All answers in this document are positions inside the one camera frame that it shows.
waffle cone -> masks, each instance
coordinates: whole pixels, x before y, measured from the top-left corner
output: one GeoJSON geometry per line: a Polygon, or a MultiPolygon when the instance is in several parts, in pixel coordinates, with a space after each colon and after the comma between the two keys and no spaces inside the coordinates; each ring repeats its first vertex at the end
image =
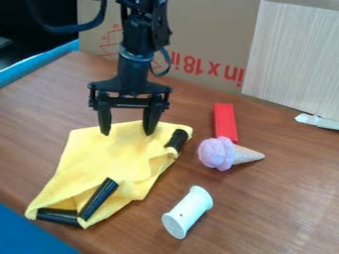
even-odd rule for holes
{"type": "Polygon", "coordinates": [[[235,149],[235,157],[233,160],[233,165],[242,164],[242,163],[250,163],[258,160],[264,159],[265,155],[254,151],[252,149],[234,145],[235,149]]]}

toy ice cream cone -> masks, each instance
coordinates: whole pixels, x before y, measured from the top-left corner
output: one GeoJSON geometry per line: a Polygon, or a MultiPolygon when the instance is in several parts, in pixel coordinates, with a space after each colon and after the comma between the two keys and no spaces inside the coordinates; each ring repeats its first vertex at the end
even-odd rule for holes
{"type": "Polygon", "coordinates": [[[226,171],[232,165],[264,159],[265,155],[252,149],[234,145],[226,137],[204,140],[198,148],[199,160],[209,168],[226,171]]]}

wooden board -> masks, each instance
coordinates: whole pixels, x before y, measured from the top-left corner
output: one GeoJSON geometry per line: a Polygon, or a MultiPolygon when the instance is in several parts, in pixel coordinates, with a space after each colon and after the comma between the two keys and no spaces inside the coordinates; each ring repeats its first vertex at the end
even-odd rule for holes
{"type": "MultiPolygon", "coordinates": [[[[86,83],[114,69],[71,54],[0,90],[1,202],[24,213],[53,176],[69,131],[97,125],[86,83]]],[[[296,123],[297,111],[258,99],[158,81],[174,88],[163,120],[190,125],[194,134],[147,198],[86,230],[35,223],[82,253],[339,253],[337,132],[296,123]],[[196,149],[213,135],[213,102],[234,104],[240,144],[265,153],[263,161],[224,173],[200,164],[196,149]],[[211,193],[214,207],[179,241],[161,215],[193,185],[211,193]]],[[[137,111],[113,110],[113,119],[141,118],[137,111]]]]}
{"type": "Polygon", "coordinates": [[[339,120],[339,11],[295,2],[261,2],[243,93],[339,120]]]}

blue object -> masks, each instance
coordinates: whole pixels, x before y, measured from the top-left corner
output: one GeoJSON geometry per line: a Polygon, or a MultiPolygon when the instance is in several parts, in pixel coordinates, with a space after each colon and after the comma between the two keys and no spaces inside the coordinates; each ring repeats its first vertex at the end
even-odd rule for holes
{"type": "Polygon", "coordinates": [[[78,252],[0,204],[0,253],[75,254],[78,252]]]}
{"type": "Polygon", "coordinates": [[[0,88],[78,49],[79,41],[75,40],[4,68],[0,71],[0,88]]]}

cable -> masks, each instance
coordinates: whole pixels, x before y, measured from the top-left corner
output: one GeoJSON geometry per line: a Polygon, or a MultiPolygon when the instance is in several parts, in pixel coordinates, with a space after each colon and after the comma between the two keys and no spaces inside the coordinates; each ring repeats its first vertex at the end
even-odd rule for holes
{"type": "Polygon", "coordinates": [[[43,18],[41,17],[39,13],[35,0],[26,0],[26,3],[28,5],[28,8],[34,20],[46,31],[50,33],[54,33],[54,34],[78,33],[78,32],[82,32],[82,31],[95,28],[101,25],[102,22],[104,21],[106,9],[107,9],[107,0],[101,0],[100,11],[92,21],[85,23],[85,24],[80,24],[80,25],[68,25],[68,26],[54,27],[44,22],[43,18]]]}
{"type": "Polygon", "coordinates": [[[153,67],[150,65],[150,70],[151,70],[151,73],[156,76],[156,77],[160,77],[160,76],[163,76],[163,75],[166,75],[167,73],[169,73],[170,71],[170,55],[169,53],[167,52],[167,50],[165,50],[165,48],[160,48],[159,51],[161,52],[161,54],[163,55],[166,63],[168,63],[168,67],[166,69],[164,69],[163,71],[160,71],[158,73],[156,73],[154,70],[153,70],[153,67]]]}

